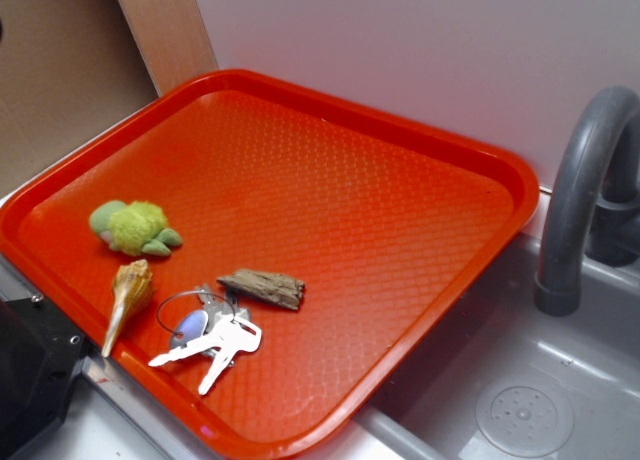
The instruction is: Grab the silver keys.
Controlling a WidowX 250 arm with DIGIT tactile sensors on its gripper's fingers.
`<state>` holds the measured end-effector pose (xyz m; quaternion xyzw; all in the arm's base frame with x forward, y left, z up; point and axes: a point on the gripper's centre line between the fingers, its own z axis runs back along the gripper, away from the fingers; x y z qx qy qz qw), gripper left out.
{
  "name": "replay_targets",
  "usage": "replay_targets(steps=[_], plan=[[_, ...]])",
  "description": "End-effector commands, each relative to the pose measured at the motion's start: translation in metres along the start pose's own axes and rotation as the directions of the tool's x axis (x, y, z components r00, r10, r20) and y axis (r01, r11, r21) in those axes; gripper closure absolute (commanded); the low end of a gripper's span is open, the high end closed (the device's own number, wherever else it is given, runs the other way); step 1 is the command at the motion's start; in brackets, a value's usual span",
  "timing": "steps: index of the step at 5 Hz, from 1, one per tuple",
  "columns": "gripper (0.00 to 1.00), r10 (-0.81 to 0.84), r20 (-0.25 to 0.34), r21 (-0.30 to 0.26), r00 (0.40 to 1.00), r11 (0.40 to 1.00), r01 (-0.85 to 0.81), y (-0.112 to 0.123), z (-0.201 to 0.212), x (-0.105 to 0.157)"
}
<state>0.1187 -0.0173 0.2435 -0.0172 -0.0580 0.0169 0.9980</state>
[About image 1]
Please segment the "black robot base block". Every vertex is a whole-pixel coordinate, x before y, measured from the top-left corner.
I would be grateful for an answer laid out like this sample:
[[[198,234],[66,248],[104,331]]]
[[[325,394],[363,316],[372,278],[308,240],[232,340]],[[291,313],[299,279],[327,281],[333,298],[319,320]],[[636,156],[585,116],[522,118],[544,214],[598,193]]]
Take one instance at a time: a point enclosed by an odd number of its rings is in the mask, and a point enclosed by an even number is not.
[[[49,298],[1,303],[1,457],[17,459],[65,422],[89,342]]]

